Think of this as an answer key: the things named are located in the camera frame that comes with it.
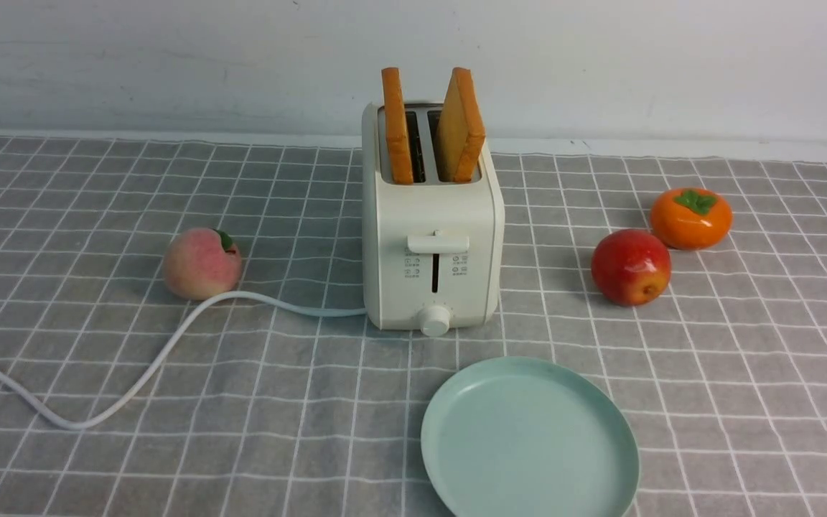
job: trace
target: light blue plate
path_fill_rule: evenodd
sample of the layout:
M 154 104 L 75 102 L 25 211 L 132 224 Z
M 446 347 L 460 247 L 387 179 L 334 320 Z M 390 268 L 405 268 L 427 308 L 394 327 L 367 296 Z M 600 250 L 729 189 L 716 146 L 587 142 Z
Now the light blue plate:
M 640 481 L 630 425 L 593 383 L 548 361 L 501 357 L 444 383 L 421 448 L 459 517 L 621 517 Z

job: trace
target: orange persimmon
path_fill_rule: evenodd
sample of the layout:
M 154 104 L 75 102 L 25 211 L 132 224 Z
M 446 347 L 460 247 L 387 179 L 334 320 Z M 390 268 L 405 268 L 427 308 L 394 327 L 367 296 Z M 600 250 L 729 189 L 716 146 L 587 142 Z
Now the orange persimmon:
M 663 192 L 650 210 L 653 235 L 676 249 L 710 248 L 732 226 L 732 209 L 710 190 L 686 187 Z

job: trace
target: white toaster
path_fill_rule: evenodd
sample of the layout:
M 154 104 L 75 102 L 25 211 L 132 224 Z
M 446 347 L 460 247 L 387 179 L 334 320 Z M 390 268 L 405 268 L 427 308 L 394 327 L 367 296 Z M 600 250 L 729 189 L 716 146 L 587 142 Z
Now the white toaster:
M 496 310 L 505 208 L 486 142 L 470 183 L 443 182 L 433 148 L 442 103 L 404 108 L 413 185 L 394 183 L 383 104 L 363 112 L 363 299 L 376 327 L 436 337 Z

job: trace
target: apple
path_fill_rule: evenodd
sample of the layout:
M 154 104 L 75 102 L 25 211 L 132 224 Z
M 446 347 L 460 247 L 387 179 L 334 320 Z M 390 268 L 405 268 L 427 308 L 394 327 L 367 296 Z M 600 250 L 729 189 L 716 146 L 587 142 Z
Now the apple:
M 665 291 L 672 276 L 669 250 L 652 233 L 624 229 L 595 246 L 592 279 L 618 305 L 641 305 Z
M 201 301 L 232 291 L 242 271 L 238 246 L 226 232 L 190 228 L 164 253 L 164 284 L 178 297 Z

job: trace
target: bread slice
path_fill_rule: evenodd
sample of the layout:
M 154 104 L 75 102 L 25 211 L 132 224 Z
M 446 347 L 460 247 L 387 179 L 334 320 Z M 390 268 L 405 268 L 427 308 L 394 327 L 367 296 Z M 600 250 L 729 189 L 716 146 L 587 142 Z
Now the bread slice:
M 439 148 L 436 157 L 440 179 L 456 183 L 472 180 L 485 139 L 472 74 L 467 68 L 457 67 L 452 70 L 434 137 L 434 145 Z
M 401 73 L 397 68 L 381 71 L 381 88 L 385 95 L 385 141 L 391 158 L 391 176 L 401 185 L 414 183 L 414 166 L 407 134 L 407 112 L 401 95 Z

